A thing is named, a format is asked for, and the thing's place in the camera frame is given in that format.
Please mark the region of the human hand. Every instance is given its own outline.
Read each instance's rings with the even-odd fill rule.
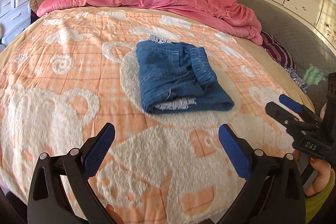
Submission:
[[[293,156],[296,161],[300,158],[300,151],[295,150]],[[329,183],[330,180],[330,164],[325,160],[319,160],[316,158],[310,159],[310,165],[319,172],[314,182],[305,190],[306,196],[312,196],[321,192]]]
[[[124,221],[121,219],[121,217],[114,211],[113,206],[107,204],[105,209],[117,224],[125,224]]]

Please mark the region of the blue denim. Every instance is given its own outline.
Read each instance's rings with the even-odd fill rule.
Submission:
[[[228,111],[234,103],[217,82],[203,47],[187,43],[139,42],[141,105],[152,114]]]

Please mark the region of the fluffy blanket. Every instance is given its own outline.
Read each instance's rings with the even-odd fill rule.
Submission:
[[[254,11],[236,0],[46,0],[37,15],[41,17],[54,10],[86,5],[164,10],[197,20],[230,35],[250,39],[257,45],[263,43],[261,24]]]

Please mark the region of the green cloth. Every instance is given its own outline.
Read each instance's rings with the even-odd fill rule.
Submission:
[[[311,198],[306,198],[306,224],[317,214],[327,200],[335,185],[335,172],[331,170],[330,180],[327,186]]]

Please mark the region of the orange blanket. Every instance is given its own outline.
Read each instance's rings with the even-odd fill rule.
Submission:
[[[134,47],[151,34],[203,46],[235,107],[145,114]],[[227,209],[244,184],[218,142],[220,125],[269,155],[292,151],[291,137],[264,110],[282,93],[231,36],[211,27],[113,8],[54,11],[1,70],[0,181],[27,202],[40,153],[65,154],[111,122],[116,139],[89,181],[103,205],[125,223],[198,223]]]

